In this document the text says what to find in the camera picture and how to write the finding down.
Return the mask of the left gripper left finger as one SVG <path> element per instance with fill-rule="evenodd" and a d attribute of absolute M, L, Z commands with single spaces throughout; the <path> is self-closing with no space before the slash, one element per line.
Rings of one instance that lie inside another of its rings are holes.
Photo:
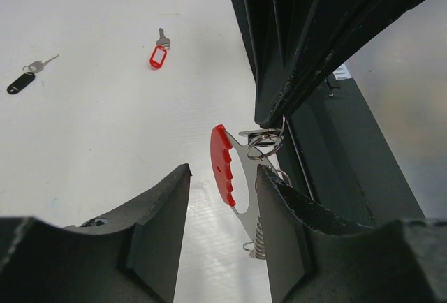
<path fill-rule="evenodd" d="M 191 171 L 81 226 L 1 219 L 2 302 L 172 302 Z"/>

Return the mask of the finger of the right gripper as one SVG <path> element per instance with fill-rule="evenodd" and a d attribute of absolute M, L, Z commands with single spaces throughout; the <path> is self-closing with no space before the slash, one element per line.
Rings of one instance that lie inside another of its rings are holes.
<path fill-rule="evenodd" d="M 405 12 L 425 0 L 272 0 L 280 71 L 268 124 L 289 116 L 321 81 Z"/>
<path fill-rule="evenodd" d="M 296 73 L 296 49 L 312 0 L 245 0 L 256 75 L 255 122 L 274 125 Z"/>

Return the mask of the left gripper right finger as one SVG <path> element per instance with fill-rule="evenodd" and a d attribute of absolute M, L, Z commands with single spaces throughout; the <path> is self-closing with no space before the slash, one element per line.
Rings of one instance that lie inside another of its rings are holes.
<path fill-rule="evenodd" d="M 445 302 L 446 222 L 345 219 L 259 166 L 256 190 L 274 302 Z"/>

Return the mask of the red handled keyring organizer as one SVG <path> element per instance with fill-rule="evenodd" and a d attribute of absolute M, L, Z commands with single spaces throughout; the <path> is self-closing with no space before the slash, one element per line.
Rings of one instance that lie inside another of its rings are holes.
<path fill-rule="evenodd" d="M 210 137 L 210 158 L 219 194 L 249 237 L 243 249 L 259 260 L 265 259 L 265 244 L 256 192 L 257 169 L 264 165 L 286 185 L 291 185 L 276 157 L 283 139 L 273 147 L 249 146 L 240 143 L 222 124 L 212 129 Z"/>

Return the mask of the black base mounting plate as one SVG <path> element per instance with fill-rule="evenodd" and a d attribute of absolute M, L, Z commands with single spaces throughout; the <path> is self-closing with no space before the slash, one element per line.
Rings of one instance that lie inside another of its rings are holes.
<path fill-rule="evenodd" d="M 256 82 L 245 0 L 231 1 Z M 336 80 L 333 72 L 291 115 L 280 116 L 274 125 L 258 124 L 262 128 L 285 125 L 278 159 L 293 186 L 336 214 L 367 226 L 422 218 L 354 79 Z"/>

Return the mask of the red tag key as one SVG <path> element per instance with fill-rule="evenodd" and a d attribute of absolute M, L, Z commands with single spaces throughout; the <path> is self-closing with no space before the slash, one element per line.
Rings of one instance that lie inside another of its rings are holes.
<path fill-rule="evenodd" d="M 154 70 L 160 69 L 166 60 L 169 49 L 170 39 L 166 37 L 164 29 L 159 28 L 159 39 L 156 41 L 155 48 L 149 58 L 149 66 Z"/>

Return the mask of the black tag key right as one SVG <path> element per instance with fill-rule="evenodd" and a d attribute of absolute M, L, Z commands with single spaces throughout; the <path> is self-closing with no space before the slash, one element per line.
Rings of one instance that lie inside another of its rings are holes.
<path fill-rule="evenodd" d="M 21 76 L 19 76 L 7 87 L 6 92 L 10 95 L 20 93 L 35 80 L 37 73 L 41 72 L 48 63 L 55 60 L 57 57 L 59 57 L 59 54 L 56 54 L 48 59 L 33 61 L 30 64 L 25 65 L 22 68 Z"/>

